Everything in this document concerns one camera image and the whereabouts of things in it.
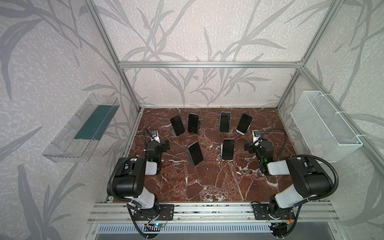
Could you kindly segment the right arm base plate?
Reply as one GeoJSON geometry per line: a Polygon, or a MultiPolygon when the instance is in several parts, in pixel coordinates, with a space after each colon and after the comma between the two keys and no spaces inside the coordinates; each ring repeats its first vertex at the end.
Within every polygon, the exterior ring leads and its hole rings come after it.
{"type": "Polygon", "coordinates": [[[296,219],[292,208],[282,209],[274,204],[252,202],[251,207],[256,220],[292,221],[296,219]]]}

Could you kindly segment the phone pink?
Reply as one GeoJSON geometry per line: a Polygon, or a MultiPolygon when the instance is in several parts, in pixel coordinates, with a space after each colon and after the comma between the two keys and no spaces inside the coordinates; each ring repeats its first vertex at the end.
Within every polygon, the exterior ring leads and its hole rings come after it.
{"type": "Polygon", "coordinates": [[[235,140],[224,139],[222,144],[222,160],[232,161],[234,159],[235,140]]]}

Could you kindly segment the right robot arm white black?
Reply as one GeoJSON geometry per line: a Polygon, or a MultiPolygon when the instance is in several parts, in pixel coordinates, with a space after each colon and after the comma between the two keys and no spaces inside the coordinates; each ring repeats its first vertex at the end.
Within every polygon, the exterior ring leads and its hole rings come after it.
{"type": "Polygon", "coordinates": [[[307,202],[332,195],[339,186],[339,176],[327,161],[312,155],[296,155],[277,161],[273,159],[271,142],[246,142],[245,151],[255,154],[259,169],[266,176],[290,176],[292,184],[271,197],[268,204],[270,215],[300,207],[307,202]]]}

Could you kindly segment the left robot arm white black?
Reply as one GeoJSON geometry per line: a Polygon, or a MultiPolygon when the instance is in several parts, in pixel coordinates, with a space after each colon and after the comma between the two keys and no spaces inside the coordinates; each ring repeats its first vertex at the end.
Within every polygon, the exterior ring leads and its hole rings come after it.
{"type": "Polygon", "coordinates": [[[156,140],[146,144],[145,156],[120,158],[107,185],[107,194],[115,200],[128,203],[134,211],[160,210],[157,196],[145,188],[145,176],[159,175],[162,154],[170,150],[170,141],[156,140]]]}

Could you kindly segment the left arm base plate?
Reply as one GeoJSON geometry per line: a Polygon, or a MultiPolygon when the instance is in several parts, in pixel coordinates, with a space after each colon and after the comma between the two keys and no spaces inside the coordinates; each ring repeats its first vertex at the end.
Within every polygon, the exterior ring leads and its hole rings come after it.
{"type": "Polygon", "coordinates": [[[134,219],[136,221],[172,221],[175,213],[175,205],[160,204],[152,209],[134,211],[134,219]]]}

